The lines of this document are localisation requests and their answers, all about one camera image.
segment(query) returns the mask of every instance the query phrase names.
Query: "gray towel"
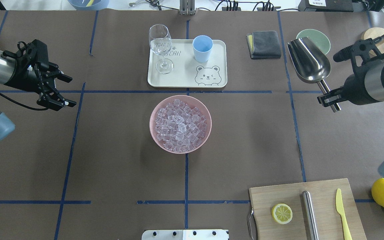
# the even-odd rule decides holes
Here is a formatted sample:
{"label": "gray towel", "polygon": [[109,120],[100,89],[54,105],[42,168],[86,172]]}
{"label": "gray towel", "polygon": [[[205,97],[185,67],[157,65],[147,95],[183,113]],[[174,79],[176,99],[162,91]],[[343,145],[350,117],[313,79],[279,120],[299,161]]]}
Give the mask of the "gray towel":
{"label": "gray towel", "polygon": [[247,44],[252,59],[281,58],[278,33],[275,31],[258,31],[247,34]]}

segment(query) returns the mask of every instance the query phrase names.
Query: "bear drawing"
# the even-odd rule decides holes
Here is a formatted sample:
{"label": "bear drawing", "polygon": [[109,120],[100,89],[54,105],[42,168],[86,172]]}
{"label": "bear drawing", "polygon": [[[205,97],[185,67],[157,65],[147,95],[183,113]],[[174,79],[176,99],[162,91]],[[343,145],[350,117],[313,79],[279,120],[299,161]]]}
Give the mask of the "bear drawing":
{"label": "bear drawing", "polygon": [[198,66],[196,67],[196,71],[195,82],[198,83],[198,86],[200,84],[204,84],[205,86],[219,85],[221,82],[219,74],[220,68],[218,66],[213,66],[211,68]]}

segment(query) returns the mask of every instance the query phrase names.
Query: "clear glass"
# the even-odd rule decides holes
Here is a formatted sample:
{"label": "clear glass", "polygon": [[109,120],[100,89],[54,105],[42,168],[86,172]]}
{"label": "clear glass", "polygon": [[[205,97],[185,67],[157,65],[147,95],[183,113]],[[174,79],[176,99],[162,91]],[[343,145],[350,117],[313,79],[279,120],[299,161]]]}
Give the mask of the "clear glass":
{"label": "clear glass", "polygon": [[174,64],[170,59],[166,59],[165,55],[171,50],[172,41],[170,32],[165,25],[156,24],[149,29],[149,46],[152,52],[163,56],[163,59],[156,63],[157,71],[162,74],[170,73]]}

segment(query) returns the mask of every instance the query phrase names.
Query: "pink bowl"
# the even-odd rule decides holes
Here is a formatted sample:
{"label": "pink bowl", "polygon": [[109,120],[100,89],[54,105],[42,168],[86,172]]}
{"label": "pink bowl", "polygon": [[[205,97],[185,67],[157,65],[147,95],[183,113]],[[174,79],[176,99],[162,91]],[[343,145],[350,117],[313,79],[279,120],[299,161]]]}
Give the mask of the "pink bowl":
{"label": "pink bowl", "polygon": [[173,152],[173,151],[170,151],[168,149],[165,149],[164,145],[163,145],[164,141],[163,140],[158,141],[158,139],[157,139],[157,131],[155,130],[155,118],[157,117],[157,111],[160,108],[165,108],[167,103],[169,103],[169,102],[173,103],[174,99],[179,99],[180,101],[187,103],[190,108],[197,107],[199,109],[199,111],[201,111],[201,114],[204,115],[207,119],[207,122],[206,122],[207,123],[207,131],[205,133],[205,136],[202,140],[201,145],[199,145],[195,149],[189,151],[189,152],[193,152],[193,151],[197,150],[198,148],[200,148],[202,145],[204,145],[204,143],[207,141],[208,136],[210,135],[211,126],[212,126],[210,112],[208,111],[208,109],[204,105],[204,103],[202,103],[200,100],[196,99],[195,97],[191,97],[191,96],[187,96],[187,95],[176,95],[176,96],[171,96],[171,97],[168,97],[168,98],[162,100],[152,111],[151,119],[149,120],[149,130],[151,132],[151,136],[154,139],[155,143],[157,143],[158,146],[160,146],[162,149],[166,150],[167,152],[176,153],[176,154],[189,153],[189,152]]}

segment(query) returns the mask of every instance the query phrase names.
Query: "round wooden board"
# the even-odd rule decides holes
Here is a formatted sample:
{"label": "round wooden board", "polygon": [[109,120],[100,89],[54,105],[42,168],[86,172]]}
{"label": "round wooden board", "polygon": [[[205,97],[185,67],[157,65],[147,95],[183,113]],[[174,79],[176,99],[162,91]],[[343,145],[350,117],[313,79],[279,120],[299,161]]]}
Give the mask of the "round wooden board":
{"label": "round wooden board", "polygon": [[[362,35],[361,35],[361,39],[368,39],[368,38],[372,38],[372,39],[375,39],[377,37],[380,37],[384,34],[384,28],[381,28],[381,27],[372,27],[370,29],[368,29],[367,31],[365,31]],[[380,50],[381,53],[384,53],[384,43],[382,43],[381,45],[379,44],[376,44],[377,48]],[[373,51],[370,51],[370,54],[375,56],[374,52]]]}

